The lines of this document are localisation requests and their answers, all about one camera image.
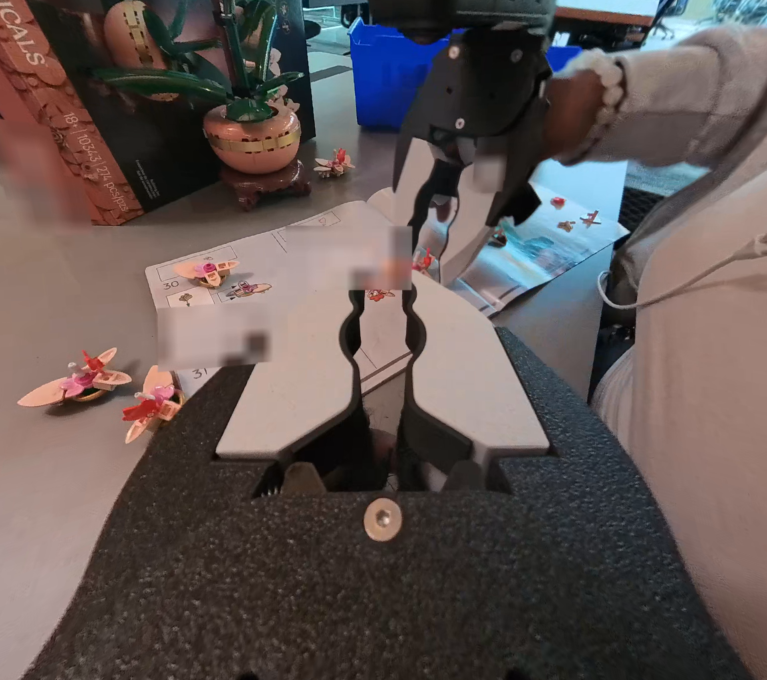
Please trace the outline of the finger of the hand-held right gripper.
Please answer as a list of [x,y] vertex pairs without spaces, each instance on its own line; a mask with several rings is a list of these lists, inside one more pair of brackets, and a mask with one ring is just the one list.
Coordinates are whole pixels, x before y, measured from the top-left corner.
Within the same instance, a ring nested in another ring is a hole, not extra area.
[[412,239],[418,240],[430,204],[437,197],[450,208],[458,196],[458,180],[458,164],[448,161],[443,151],[427,141],[411,139],[393,183],[393,223],[407,226]]
[[455,213],[449,220],[439,261],[439,282],[453,283],[474,261],[492,235],[488,219],[503,189],[506,171],[504,141],[477,138],[470,163],[459,173]]

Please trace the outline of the wooden background table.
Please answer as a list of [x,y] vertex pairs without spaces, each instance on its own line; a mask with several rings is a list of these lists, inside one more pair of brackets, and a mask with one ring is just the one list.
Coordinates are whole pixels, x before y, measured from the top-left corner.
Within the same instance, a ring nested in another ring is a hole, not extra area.
[[557,20],[649,27],[660,0],[557,0]]

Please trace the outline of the brick set cardboard box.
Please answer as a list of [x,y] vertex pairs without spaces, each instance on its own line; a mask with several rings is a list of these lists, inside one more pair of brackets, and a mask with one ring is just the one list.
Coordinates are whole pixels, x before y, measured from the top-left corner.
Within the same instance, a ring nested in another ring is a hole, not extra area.
[[[119,1],[2,0],[2,78],[12,92],[2,95],[2,117],[20,120],[16,112],[28,110],[40,131],[5,122],[4,183],[28,197],[33,214],[73,221],[89,207],[93,225],[123,225],[219,179],[244,208],[263,196],[307,196],[311,176],[299,153],[275,184],[223,175],[193,158],[192,138],[203,133],[190,111],[101,88],[90,70],[110,63],[103,20]],[[305,26],[304,34],[308,54]]]

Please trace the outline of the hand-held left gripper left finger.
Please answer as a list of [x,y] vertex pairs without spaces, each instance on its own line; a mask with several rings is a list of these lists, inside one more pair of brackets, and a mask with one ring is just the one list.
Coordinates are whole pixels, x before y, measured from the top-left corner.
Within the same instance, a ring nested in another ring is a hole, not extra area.
[[279,318],[269,360],[257,363],[216,445],[228,460],[282,460],[360,403],[364,292],[320,291]]

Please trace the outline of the building instruction booklet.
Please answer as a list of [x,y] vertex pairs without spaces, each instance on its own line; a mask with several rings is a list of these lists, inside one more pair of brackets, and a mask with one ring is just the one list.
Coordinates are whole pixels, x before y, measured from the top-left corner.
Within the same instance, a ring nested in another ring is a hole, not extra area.
[[[504,221],[465,275],[449,285],[487,318],[628,233],[601,207],[578,204],[539,182],[533,188],[542,200],[535,214],[520,228]],[[254,303],[258,326],[269,327],[276,339],[275,320],[287,317],[289,308],[318,307],[320,297],[340,295],[332,287],[346,284],[339,280],[350,274],[344,257],[381,254],[392,195],[385,188],[365,202],[346,202],[294,224],[322,233],[276,228],[148,266],[155,308],[192,312]]]

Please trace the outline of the blue plastic bin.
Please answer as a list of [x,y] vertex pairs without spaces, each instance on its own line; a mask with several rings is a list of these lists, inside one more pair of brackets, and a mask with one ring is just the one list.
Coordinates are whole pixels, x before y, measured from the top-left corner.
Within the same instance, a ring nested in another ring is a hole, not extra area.
[[497,137],[535,107],[542,83],[580,54],[527,28],[475,27],[433,44],[356,21],[350,56],[358,124],[421,139]]

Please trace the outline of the person in beige clothes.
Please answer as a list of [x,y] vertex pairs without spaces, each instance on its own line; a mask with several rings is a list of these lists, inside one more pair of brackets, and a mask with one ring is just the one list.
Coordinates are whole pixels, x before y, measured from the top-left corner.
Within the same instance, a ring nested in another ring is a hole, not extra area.
[[755,678],[766,649],[765,201],[762,172],[657,245],[635,344],[594,403]]

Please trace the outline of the brick orchid in pink pot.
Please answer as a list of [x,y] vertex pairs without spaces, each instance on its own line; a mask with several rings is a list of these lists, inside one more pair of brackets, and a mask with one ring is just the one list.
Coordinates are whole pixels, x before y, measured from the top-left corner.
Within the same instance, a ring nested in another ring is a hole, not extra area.
[[265,184],[314,135],[300,0],[120,0],[90,73],[125,101],[190,111],[193,158]]

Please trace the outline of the brick orchid flower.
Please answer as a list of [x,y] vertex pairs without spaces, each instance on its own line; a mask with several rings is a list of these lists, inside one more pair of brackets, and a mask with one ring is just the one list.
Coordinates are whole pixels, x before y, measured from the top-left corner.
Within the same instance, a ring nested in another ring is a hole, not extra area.
[[158,365],[149,368],[135,403],[122,411],[122,421],[128,426],[125,444],[130,444],[146,432],[156,432],[167,426],[186,402],[177,375],[160,370]]
[[331,159],[315,159],[314,171],[320,178],[342,177],[353,169],[355,169],[355,166],[351,161],[350,155],[343,148],[335,149]]
[[237,260],[214,261],[187,261],[173,265],[173,272],[192,282],[196,282],[205,288],[214,290],[220,287],[232,270],[239,265]]
[[110,368],[117,354],[112,347],[91,356],[83,351],[81,362],[68,364],[69,374],[45,383],[17,401],[25,408],[50,407],[66,402],[92,402],[114,391],[117,387],[131,383],[132,377],[124,371]]

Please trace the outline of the grey desk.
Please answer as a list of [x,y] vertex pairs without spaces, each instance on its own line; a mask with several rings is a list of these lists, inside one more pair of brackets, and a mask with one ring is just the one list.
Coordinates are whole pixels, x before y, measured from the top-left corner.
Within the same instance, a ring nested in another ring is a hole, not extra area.
[[513,601],[535,541],[508,493],[400,492],[392,541],[364,530],[385,493],[270,498],[272,458],[218,458],[254,426],[265,366],[222,367],[154,436],[126,445],[128,395],[52,415],[16,398],[81,351],[116,347],[139,387],[159,363],[146,271],[285,230],[391,185],[394,133],[359,129],[349,67],[311,74],[315,142],[349,176],[236,208],[218,184],[126,225],[32,227],[6,200],[2,263],[2,678],[502,678],[532,616]]

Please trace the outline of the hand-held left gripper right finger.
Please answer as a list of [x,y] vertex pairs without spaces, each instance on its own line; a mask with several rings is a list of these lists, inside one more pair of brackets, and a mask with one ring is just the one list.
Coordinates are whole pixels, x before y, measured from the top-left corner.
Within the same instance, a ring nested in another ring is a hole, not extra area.
[[544,455],[549,440],[490,320],[422,273],[403,292],[402,428],[422,462]]

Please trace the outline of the person's right forearm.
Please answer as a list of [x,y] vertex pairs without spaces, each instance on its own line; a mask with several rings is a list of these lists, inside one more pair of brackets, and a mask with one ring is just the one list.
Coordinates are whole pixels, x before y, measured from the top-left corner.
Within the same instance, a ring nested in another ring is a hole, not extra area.
[[565,68],[595,72],[603,107],[581,159],[737,167],[765,143],[766,30],[724,25],[655,51],[583,52]]

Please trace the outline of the person's right hand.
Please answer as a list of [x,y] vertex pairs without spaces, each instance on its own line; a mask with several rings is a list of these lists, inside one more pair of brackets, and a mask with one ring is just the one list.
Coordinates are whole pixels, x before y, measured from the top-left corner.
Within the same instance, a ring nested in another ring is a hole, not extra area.
[[590,70],[555,76],[546,89],[548,110],[542,131],[538,162],[555,159],[569,163],[587,150],[589,134],[603,107],[604,86]]

